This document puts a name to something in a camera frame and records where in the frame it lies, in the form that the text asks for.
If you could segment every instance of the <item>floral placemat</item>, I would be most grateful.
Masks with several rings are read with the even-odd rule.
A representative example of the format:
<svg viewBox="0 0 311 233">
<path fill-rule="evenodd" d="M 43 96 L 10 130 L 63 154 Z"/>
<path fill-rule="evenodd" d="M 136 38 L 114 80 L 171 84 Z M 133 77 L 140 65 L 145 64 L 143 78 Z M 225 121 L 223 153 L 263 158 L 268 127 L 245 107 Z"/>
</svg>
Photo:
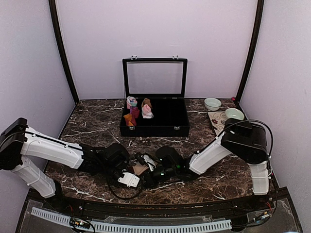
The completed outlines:
<svg viewBox="0 0 311 233">
<path fill-rule="evenodd" d="M 212 123 L 213 129 L 218 136 L 218 134 L 224 129 L 225 127 L 225 112 L 207 112 L 210 122 Z"/>
</svg>

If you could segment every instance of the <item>marble table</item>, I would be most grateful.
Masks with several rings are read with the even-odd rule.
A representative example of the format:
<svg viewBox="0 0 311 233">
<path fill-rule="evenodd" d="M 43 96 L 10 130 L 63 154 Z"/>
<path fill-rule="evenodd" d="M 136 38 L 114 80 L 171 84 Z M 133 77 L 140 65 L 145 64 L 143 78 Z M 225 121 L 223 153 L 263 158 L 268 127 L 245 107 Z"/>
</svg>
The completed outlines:
<svg viewBox="0 0 311 233">
<path fill-rule="evenodd" d="M 81 101 L 70 117 L 61 139 L 94 147 L 107 147 L 118 142 L 132 156 L 137 152 L 154 154 L 162 146 L 171 146 L 182 156 L 188 157 L 216 135 L 207 117 L 204 100 L 186 99 L 190 121 L 189 137 L 121 137 L 119 123 L 124 101 Z M 221 101 L 220 111 L 235 107 L 232 100 Z M 105 178 L 100 174 L 90 176 L 54 162 L 48 163 L 45 173 L 61 183 L 65 196 L 113 203 L 186 204 L 234 199 L 252 194 L 248 165 L 235 155 L 227 156 L 195 181 L 161 183 L 156 188 L 144 190 L 138 198 L 126 201 L 110 193 Z"/>
</svg>

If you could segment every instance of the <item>black frame post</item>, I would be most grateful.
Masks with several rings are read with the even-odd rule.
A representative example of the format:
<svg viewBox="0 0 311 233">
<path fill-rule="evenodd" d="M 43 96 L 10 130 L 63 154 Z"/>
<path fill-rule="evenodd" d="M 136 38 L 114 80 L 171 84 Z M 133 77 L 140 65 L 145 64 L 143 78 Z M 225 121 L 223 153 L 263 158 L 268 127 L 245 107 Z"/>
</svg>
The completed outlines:
<svg viewBox="0 0 311 233">
<path fill-rule="evenodd" d="M 257 44 L 258 35 L 259 35 L 261 18 L 262 18 L 263 5 L 264 5 L 264 0 L 258 0 L 252 39 L 251 39 L 251 43 L 249 46 L 248 55 L 246 58 L 246 63 L 245 63 L 243 75 L 241 78 L 240 86 L 239 86 L 237 95 L 235 97 L 235 102 L 237 104 L 239 104 L 241 101 L 241 98 L 242 98 L 242 95 L 243 95 L 243 92 L 246 86 L 247 78 L 249 76 L 249 71 L 251 69 L 251 65 L 253 62 L 256 44 Z"/>
<path fill-rule="evenodd" d="M 53 28 L 54 28 L 55 38 L 56 38 L 56 42 L 58 46 L 59 55 L 62 60 L 64 72 L 65 72 L 66 79 L 67 79 L 67 82 L 68 82 L 68 85 L 71 91 L 71 95 L 73 97 L 75 104 L 77 104 L 80 100 L 78 97 L 77 90 L 74 86 L 72 75 L 69 69 L 69 64 L 68 64 L 67 56 L 65 53 L 65 47 L 64 47 L 64 43 L 62 39 L 62 34 L 60 31 L 55 0 L 49 0 L 49 4 L 50 4 L 51 18 L 52 18 L 52 23 L 53 23 Z"/>
</svg>

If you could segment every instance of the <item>black box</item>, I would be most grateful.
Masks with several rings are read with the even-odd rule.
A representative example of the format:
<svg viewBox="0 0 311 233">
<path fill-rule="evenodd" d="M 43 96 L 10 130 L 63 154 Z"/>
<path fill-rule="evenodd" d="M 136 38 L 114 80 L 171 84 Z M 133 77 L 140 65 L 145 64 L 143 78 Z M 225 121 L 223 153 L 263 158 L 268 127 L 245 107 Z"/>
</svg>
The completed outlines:
<svg viewBox="0 0 311 233">
<path fill-rule="evenodd" d="M 130 110 L 127 109 L 125 100 L 120 122 L 122 136 L 187 137 L 189 135 L 190 125 L 184 99 L 187 62 L 185 58 L 176 57 L 123 59 L 125 93 L 127 97 L 136 98 L 140 113 L 136 119 L 137 126 L 127 126 L 123 116 L 129 114 Z M 152 119 L 142 117 L 141 104 L 145 98 L 151 101 L 154 114 Z"/>
</svg>

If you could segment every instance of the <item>white bowl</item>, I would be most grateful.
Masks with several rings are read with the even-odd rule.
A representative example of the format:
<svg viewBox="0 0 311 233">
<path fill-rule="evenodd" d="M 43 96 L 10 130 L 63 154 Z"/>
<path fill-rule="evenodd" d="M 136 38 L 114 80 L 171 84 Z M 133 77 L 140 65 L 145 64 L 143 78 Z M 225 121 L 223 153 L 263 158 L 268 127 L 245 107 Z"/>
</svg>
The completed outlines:
<svg viewBox="0 0 311 233">
<path fill-rule="evenodd" d="M 241 112 L 239 109 L 236 108 L 228 108 L 225 111 L 225 116 L 227 117 L 227 119 L 234 118 L 237 120 L 244 120 L 243 112 Z"/>
<path fill-rule="evenodd" d="M 217 111 L 222 103 L 216 98 L 207 98 L 204 100 L 204 105 L 210 111 Z"/>
</svg>

